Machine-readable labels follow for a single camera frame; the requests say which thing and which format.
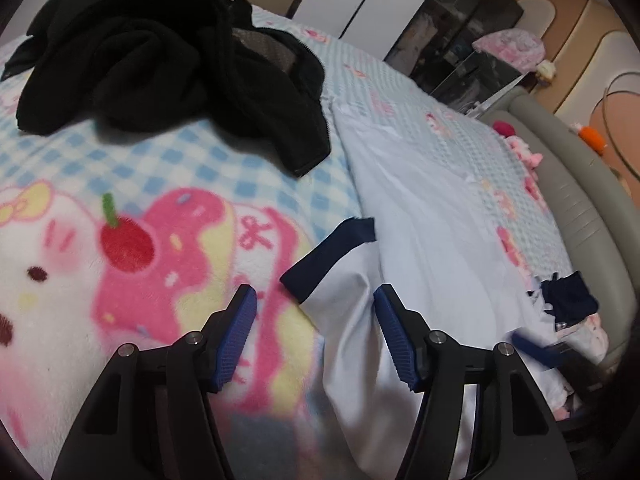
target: red cherry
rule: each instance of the red cherry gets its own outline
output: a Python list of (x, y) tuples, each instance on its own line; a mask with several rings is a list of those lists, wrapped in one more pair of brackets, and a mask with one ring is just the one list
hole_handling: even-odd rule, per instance
[(122, 272), (146, 269), (154, 259), (154, 243), (149, 233), (131, 218), (115, 215), (113, 196), (102, 198), (107, 223), (100, 231), (100, 244), (109, 262)]

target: gray leather headboard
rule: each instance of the gray leather headboard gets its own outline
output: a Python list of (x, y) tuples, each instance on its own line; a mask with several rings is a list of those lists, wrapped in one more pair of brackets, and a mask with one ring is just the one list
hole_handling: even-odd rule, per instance
[(523, 88), (514, 88), (480, 118), (512, 124), (544, 159), (538, 186), (556, 218), (575, 270), (600, 303), (609, 335), (604, 365), (625, 348), (640, 292), (640, 215), (600, 157)]

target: black cloth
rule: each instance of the black cloth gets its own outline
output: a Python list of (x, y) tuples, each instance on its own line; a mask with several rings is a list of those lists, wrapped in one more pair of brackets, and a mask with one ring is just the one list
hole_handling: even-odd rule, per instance
[(266, 137), (302, 176), (331, 150), (324, 69), (292, 35), (255, 28), (245, 0), (50, 0), (5, 75), (35, 66), (18, 127), (49, 135), (82, 110), (155, 132), (209, 113), (241, 137)]
[(546, 313), (556, 317), (556, 323), (573, 326), (598, 311), (598, 301), (590, 294), (582, 279), (580, 271), (566, 278), (558, 278), (558, 273), (551, 280), (540, 285), (545, 303), (553, 308)]

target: yellow bow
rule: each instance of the yellow bow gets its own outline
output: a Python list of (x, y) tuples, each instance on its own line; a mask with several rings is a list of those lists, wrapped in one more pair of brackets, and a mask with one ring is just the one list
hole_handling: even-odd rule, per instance
[(11, 220), (35, 220), (44, 215), (51, 202), (51, 188), (45, 182), (36, 182), (11, 202), (0, 204), (0, 227)]

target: bed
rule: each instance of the bed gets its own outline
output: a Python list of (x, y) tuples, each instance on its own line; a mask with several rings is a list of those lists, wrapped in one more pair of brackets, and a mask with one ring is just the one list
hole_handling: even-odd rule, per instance
[[(268, 145), (234, 139), (206, 118), (155, 136), (91, 119), (27, 136), (15, 110), (29, 73), (0, 84), (0, 456), (20, 478), (50, 477), (74, 413), (120, 344), (170, 344), (199, 329), (244, 282), (258, 291), (261, 314), (234, 380), (212, 400), (236, 477), (367, 477), (322, 390), (322, 340), (278, 283), (341, 221), (362, 214), (335, 103), (402, 130), (433, 164), (474, 175), (495, 242), (522, 278), (582, 270), (601, 301), (610, 363), (622, 351), (640, 286), (637, 214), (558, 120), (517, 90), (482, 118), (509, 120), (543, 153), (540, 195), (490, 128), (439, 105), (386, 64), (258, 8), (254, 24), (295, 35), (325, 68), (332, 153), (300, 179), (281, 171)], [(0, 67), (21, 40), (0, 47)], [(567, 189), (584, 205), (574, 216), (591, 215), (577, 230), (596, 227), (587, 241), (562, 209), (558, 193)], [(126, 228), (147, 233), (137, 236), (146, 240), (135, 248), (140, 268), (126, 260), (131, 236), (102, 236), (106, 196)], [(603, 253), (606, 260), (596, 260)]]

